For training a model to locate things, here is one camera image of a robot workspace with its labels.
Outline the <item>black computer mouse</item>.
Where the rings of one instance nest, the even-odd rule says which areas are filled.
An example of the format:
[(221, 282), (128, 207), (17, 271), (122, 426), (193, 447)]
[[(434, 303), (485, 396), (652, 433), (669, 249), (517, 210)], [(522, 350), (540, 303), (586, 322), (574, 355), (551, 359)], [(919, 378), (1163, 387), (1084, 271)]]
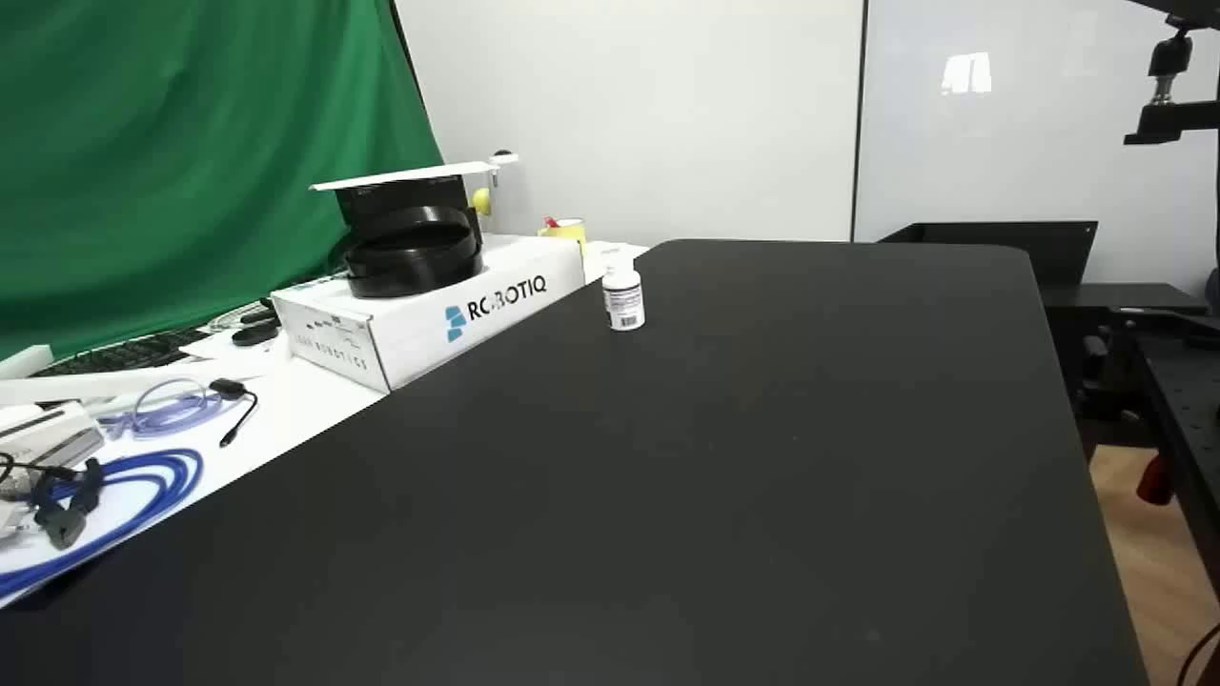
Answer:
[(270, 320), (239, 322), (230, 338), (231, 338), (231, 348), (259, 348), (259, 341), (268, 341), (275, 335), (278, 335), (278, 320), (270, 317)]

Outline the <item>white Robotiq cardboard box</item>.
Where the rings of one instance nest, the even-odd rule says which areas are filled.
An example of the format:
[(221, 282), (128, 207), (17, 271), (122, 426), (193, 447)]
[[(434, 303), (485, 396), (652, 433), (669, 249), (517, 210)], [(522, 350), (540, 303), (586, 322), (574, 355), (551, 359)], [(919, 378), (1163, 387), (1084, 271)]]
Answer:
[(443, 288), (359, 297), (345, 279), (312, 279), (275, 288), (270, 303), (292, 359), (390, 392), (582, 284), (574, 238), (495, 236), (485, 271)]

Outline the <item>small white pill bottle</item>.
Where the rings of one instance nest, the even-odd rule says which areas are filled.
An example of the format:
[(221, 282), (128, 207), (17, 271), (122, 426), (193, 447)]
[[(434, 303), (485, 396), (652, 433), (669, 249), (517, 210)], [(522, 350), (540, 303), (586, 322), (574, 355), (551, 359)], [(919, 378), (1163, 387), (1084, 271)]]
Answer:
[(603, 303), (612, 331), (643, 329), (643, 279), (629, 259), (605, 268)]

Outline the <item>black clamp tool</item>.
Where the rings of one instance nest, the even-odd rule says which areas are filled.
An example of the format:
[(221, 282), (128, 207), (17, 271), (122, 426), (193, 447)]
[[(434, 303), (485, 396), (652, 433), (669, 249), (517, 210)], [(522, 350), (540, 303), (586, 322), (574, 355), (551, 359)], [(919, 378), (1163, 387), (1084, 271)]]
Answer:
[(86, 513), (99, 505), (104, 465), (86, 456), (78, 468), (45, 468), (34, 480), (34, 520), (51, 538), (54, 548), (68, 548)]

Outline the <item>black round hat-shaped object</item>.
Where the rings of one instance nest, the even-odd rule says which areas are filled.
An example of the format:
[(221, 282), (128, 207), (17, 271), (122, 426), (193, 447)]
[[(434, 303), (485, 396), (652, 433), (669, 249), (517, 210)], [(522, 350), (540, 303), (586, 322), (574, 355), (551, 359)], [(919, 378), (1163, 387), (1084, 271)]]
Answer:
[(359, 186), (339, 195), (345, 236), (335, 264), (359, 297), (408, 297), (485, 268), (480, 221), (456, 180)]

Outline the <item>black keyboard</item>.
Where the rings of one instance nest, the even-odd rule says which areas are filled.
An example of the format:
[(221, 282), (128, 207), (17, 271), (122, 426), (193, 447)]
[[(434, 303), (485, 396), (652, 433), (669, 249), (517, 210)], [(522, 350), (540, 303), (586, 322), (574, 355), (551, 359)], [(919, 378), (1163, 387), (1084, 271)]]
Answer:
[(171, 335), (143, 335), (128, 341), (110, 341), (94, 350), (78, 350), (73, 359), (56, 359), (45, 364), (45, 378), (65, 378), (65, 372), (115, 372), (115, 371), (148, 371), (148, 364), (166, 364), (183, 359), (183, 341)]

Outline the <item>white side table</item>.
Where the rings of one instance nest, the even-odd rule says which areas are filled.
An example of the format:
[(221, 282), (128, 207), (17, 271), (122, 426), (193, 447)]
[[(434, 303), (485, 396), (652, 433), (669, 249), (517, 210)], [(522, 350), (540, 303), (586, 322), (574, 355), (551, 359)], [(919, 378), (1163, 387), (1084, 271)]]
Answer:
[[(638, 244), (580, 244), (593, 284)], [(251, 350), (203, 338), (207, 360), (156, 364), (104, 412), (104, 491), (82, 532), (54, 548), (30, 513), (2, 520), (0, 607), (124, 543), (259, 465), (305, 447), (390, 392), (372, 392), (288, 355), (286, 331)]]

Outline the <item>green backdrop cloth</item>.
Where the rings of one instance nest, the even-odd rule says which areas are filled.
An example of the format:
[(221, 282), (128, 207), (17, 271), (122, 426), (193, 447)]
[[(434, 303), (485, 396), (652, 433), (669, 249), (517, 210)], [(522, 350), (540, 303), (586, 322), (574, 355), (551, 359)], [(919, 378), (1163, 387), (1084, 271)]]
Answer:
[(321, 186), (434, 157), (392, 0), (0, 0), (0, 350), (312, 279)]

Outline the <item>yellow small object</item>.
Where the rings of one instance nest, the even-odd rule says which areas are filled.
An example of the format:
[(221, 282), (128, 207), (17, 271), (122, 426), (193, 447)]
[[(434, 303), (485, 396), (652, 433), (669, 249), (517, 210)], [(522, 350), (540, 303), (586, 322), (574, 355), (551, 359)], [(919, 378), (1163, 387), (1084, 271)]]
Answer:
[(547, 217), (546, 230), (540, 230), (540, 236), (560, 236), (560, 238), (586, 244), (582, 221), (556, 221), (556, 217)]

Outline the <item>white flat board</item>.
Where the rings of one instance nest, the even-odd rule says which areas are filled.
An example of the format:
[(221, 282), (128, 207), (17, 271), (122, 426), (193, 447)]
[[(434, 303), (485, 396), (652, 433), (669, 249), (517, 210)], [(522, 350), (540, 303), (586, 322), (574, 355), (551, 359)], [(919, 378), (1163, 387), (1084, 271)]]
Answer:
[(431, 169), (401, 169), (401, 170), (372, 170), (352, 180), (325, 180), (310, 183), (312, 195), (359, 191), (359, 186), (386, 186), (386, 183), (418, 183), (418, 180), (453, 180), (453, 176), (495, 176), (500, 169), (517, 163), (517, 152), (507, 157), (480, 157), (460, 163), (431, 163)]

